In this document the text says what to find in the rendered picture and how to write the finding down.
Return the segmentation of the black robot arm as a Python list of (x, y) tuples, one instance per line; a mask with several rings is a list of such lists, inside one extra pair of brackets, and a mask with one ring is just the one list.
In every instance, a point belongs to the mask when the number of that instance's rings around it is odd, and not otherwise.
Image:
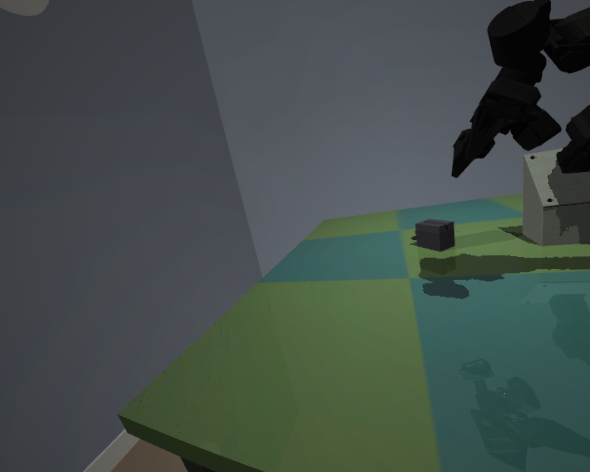
[[(503, 67), (495, 79), (514, 75), (534, 87), (546, 68), (542, 50), (568, 74), (590, 66), (590, 7), (563, 19), (550, 20), (550, 12), (551, 0), (533, 0), (508, 6), (494, 17), (487, 31), (495, 64)], [(535, 105), (511, 134), (531, 151), (561, 131), (554, 118)], [(557, 152), (562, 173), (590, 171), (590, 105), (571, 118), (566, 132), (571, 141)]]

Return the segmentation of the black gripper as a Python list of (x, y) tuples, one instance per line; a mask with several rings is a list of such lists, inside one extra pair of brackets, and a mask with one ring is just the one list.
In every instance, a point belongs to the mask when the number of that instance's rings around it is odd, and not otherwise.
[(539, 89), (522, 77), (508, 75), (491, 82), (470, 120), (471, 129), (462, 131), (453, 145), (451, 176), (458, 178), (472, 161), (488, 155), (493, 138), (518, 125), (540, 98)]

